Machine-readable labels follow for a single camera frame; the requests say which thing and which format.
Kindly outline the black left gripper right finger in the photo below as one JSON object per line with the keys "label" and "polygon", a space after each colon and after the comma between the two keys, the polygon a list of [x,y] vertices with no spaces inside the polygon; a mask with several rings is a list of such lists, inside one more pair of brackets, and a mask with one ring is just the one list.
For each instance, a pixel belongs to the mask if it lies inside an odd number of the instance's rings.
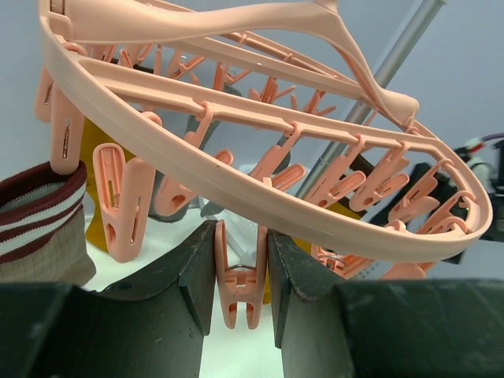
{"label": "black left gripper right finger", "polygon": [[345,280],[270,231],[286,377],[500,377],[500,280]]}

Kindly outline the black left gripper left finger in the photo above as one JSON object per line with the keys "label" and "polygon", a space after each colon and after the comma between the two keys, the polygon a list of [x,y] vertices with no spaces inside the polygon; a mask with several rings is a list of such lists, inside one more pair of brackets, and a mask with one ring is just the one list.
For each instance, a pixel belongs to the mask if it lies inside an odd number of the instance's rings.
{"label": "black left gripper left finger", "polygon": [[216,222],[103,291],[1,287],[4,377],[196,377],[209,334]]}

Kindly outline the mustard brown striped sock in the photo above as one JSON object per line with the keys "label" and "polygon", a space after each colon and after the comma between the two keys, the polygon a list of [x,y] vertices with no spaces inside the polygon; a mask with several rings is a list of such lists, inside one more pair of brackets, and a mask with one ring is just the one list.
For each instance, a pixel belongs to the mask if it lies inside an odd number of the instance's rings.
{"label": "mustard brown striped sock", "polygon": [[[365,157],[359,154],[354,162],[349,166],[349,168],[345,171],[344,174],[339,178],[340,180],[345,180],[347,176],[351,176],[354,174],[354,171],[362,171],[363,173],[370,173],[374,169],[373,163],[369,162]],[[342,214],[346,217],[351,217],[356,220],[360,220],[366,215],[366,211],[355,212],[349,206],[350,199],[348,197],[341,198],[338,202],[334,202],[330,206],[327,207],[328,210]],[[306,242],[305,240],[292,237],[292,240],[299,246],[302,250],[304,250],[307,254],[310,254],[311,244]],[[269,304],[271,302],[271,290],[269,278],[266,278],[265,281],[265,293],[263,298],[264,304]]]}

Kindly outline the grey sock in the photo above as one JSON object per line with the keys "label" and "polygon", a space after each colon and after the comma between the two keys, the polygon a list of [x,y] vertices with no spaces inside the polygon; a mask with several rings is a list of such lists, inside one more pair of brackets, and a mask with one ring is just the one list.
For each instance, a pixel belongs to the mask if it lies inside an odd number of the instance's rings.
{"label": "grey sock", "polygon": [[[264,158],[269,154],[269,152],[280,152],[279,161],[275,159],[273,164],[276,166],[273,169],[274,173],[282,172],[290,162],[290,149],[291,143],[288,140],[293,137],[294,134],[283,135],[276,145],[271,147],[264,155]],[[245,196],[249,195],[255,187],[259,185],[250,175],[242,172],[234,172],[227,174],[224,172],[226,178],[230,179],[231,182],[229,189],[224,189],[223,194],[218,194],[213,196],[212,200],[204,205],[201,209],[200,215],[202,217],[207,217],[209,215],[218,214],[222,209],[239,209],[240,206],[244,206],[246,199]]]}
{"label": "grey sock", "polygon": [[[202,131],[198,131],[201,121],[197,120],[196,116],[190,115],[187,119],[183,140],[203,150],[220,123],[220,120],[204,123],[203,128],[206,128],[206,132],[203,135]],[[162,172],[156,171],[149,217],[165,223],[180,221],[185,216],[189,202],[194,196],[195,193],[184,185],[177,183],[171,177],[165,176]]]}

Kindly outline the maroon white striped sock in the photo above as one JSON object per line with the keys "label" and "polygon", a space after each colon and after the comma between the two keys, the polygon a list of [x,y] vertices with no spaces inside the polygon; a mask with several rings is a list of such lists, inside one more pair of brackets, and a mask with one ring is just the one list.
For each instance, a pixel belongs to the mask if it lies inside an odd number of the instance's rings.
{"label": "maroon white striped sock", "polygon": [[1,182],[1,282],[65,282],[95,275],[87,253],[83,197],[86,165],[70,175],[45,162]]}

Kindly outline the pink round clip hanger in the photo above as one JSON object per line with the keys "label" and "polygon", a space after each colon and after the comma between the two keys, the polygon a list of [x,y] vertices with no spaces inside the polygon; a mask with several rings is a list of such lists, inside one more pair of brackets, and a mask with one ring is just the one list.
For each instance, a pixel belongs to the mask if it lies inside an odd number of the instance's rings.
{"label": "pink round clip hanger", "polygon": [[[456,245],[439,260],[392,261],[400,276],[423,275],[478,240],[493,210],[484,187],[445,143],[417,120],[399,126],[355,98],[308,81],[359,84],[340,52],[314,35],[256,29],[187,39],[188,9],[166,1],[41,1],[44,68],[36,115],[51,125],[50,167],[94,173],[102,237],[119,262],[143,243],[156,171],[212,200],[242,172],[259,183],[239,209],[258,224],[332,247],[350,278],[375,260],[345,236],[364,225]],[[183,140],[190,115],[220,120],[203,150]],[[294,134],[290,162],[274,173]],[[361,154],[374,169],[342,174]],[[350,199],[356,220],[327,209]]]}

